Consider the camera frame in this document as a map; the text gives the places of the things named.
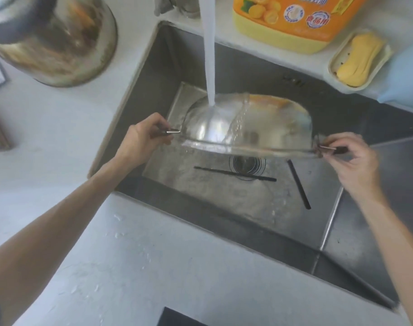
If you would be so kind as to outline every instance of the white plastic tray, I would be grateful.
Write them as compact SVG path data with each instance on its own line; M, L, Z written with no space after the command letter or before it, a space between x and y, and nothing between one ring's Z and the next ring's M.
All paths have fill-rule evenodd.
M358 34L367 33L367 32L373 32L373 30L357 29L354 32L352 32L340 45L340 47L338 48L336 53L333 55L333 57L330 59L329 64L326 66L324 70L324 73L323 73L324 80L328 84L330 84L332 87L339 90L341 93L351 94L359 90L365 89L371 83L372 79L375 77L377 72L382 68L384 63L386 63L389 60L389 58L394 54L389 43L386 43L383 46L383 48L380 50L380 52L377 54L377 56L374 58L371 64L371 68L369 70L368 79L362 86L351 87L351 86L345 85L344 83L340 82L338 80L338 77L336 76L336 71L348 59L351 49L352 49L351 47L352 39Z

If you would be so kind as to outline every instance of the light blue object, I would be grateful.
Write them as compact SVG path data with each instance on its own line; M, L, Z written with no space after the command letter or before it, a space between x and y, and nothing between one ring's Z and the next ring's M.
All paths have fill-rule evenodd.
M378 102L413 107L413 44L392 59L388 71L387 89Z

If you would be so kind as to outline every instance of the orange label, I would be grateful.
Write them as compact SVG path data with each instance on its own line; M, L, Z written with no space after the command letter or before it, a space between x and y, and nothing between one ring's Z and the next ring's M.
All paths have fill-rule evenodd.
M366 0L234 0L235 12L260 25L329 42Z

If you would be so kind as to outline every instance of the metal kettle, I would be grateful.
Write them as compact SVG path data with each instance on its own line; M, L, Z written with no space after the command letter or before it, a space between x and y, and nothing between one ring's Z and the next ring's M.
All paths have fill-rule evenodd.
M103 0L0 0L0 57L44 84L91 80L116 45L116 21Z

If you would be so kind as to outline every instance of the water stream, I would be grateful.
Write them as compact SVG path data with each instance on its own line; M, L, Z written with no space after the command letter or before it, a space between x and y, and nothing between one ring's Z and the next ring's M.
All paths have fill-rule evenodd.
M208 103L215 105L215 0L199 0L200 16L203 26L203 44L205 47L205 73Z

